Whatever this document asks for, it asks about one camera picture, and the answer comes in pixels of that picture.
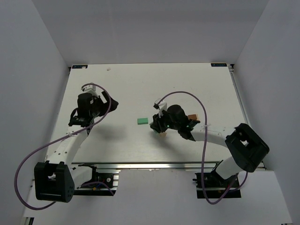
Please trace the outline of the brown wooden block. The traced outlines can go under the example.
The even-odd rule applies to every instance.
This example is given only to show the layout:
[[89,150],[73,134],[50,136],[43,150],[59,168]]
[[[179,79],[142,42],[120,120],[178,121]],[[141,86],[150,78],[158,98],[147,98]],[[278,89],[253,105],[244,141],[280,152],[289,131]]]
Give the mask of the brown wooden block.
[[187,116],[190,120],[198,120],[198,115],[197,114],[190,114]]

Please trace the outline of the green rectangular block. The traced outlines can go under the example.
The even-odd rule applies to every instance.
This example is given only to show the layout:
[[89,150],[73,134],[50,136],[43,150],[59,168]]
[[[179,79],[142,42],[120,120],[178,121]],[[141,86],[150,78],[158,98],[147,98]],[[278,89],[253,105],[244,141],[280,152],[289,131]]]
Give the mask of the green rectangular block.
[[149,123],[149,119],[148,118],[138,118],[137,119],[137,124],[138,125],[146,125]]

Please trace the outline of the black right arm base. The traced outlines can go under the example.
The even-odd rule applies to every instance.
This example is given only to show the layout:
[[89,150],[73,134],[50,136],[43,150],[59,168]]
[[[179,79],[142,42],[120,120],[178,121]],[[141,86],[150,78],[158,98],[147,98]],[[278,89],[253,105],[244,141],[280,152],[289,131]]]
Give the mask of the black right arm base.
[[[229,178],[229,180],[219,181],[218,179],[213,177],[210,172],[204,172],[203,177],[204,177],[204,187],[205,187],[206,195],[211,201],[213,201],[219,199],[222,196],[222,194],[230,186],[234,176]],[[195,177],[192,179],[192,181],[196,186],[197,198],[205,199],[203,189],[202,189],[202,184],[201,184],[201,173],[200,172],[195,173]],[[239,186],[240,186],[240,182],[239,179],[236,177],[230,190],[224,196],[224,199],[241,198],[241,192],[239,190]]]

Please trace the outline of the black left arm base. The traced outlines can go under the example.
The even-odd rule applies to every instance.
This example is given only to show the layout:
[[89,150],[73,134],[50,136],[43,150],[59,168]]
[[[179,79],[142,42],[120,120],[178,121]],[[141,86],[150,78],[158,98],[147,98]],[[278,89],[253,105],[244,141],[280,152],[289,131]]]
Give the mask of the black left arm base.
[[116,192],[119,171],[100,168],[95,164],[71,165],[70,173],[75,184],[74,195],[113,196]]

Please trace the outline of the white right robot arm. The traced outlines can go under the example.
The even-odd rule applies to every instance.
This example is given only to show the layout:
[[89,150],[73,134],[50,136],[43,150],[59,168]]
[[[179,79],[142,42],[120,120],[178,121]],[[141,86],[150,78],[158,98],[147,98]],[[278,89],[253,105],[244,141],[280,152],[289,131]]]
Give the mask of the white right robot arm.
[[211,171],[211,177],[224,182],[232,176],[246,171],[252,173],[269,153],[268,145],[245,123],[234,128],[210,127],[198,120],[190,119],[179,105],[166,107],[154,104],[158,113],[153,116],[151,129],[163,133],[168,129],[176,130],[189,141],[212,143],[226,147],[231,156],[218,163]]

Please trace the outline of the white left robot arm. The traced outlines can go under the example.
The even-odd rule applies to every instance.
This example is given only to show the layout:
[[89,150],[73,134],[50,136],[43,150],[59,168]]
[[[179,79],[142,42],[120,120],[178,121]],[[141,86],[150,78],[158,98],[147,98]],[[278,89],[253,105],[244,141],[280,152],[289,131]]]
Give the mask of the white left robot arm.
[[92,129],[94,119],[117,109],[119,103],[102,92],[106,102],[97,94],[83,93],[78,96],[77,107],[70,115],[67,138],[46,161],[34,168],[35,193],[38,200],[68,203],[75,189],[92,180],[93,167],[71,164],[81,144]]

